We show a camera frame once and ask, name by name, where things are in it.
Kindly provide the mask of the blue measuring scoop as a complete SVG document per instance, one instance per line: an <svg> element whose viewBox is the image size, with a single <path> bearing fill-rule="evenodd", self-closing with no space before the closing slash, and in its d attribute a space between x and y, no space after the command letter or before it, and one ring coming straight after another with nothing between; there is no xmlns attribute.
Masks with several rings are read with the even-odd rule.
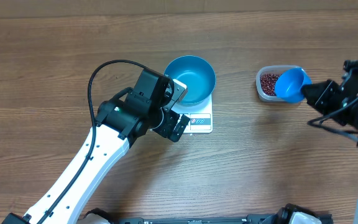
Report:
<svg viewBox="0 0 358 224"><path fill-rule="evenodd" d="M287 103L299 103L304 99L301 89L312 84L302 68L292 68L284 72L275 84L275 94Z"/></svg>

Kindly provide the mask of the red beans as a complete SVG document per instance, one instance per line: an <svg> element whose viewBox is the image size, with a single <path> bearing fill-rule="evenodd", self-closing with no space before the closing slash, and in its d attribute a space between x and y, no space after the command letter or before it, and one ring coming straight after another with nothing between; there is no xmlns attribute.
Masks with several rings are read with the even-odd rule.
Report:
<svg viewBox="0 0 358 224"><path fill-rule="evenodd" d="M266 73L260 76L260 86L262 91L268 96L275 96L275 84L280 75L274 73Z"/></svg>

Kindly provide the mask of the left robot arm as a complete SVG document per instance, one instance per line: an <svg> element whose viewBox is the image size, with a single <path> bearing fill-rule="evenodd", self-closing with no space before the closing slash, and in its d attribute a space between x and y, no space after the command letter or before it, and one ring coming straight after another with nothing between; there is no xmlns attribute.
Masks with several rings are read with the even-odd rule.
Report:
<svg viewBox="0 0 358 224"><path fill-rule="evenodd" d="M113 165L150 129L177 142L188 117L172 110L187 93L177 79L143 69L134 87L127 87L91 113L92 127L73 160L48 192L7 223L76 223L94 191Z"/></svg>

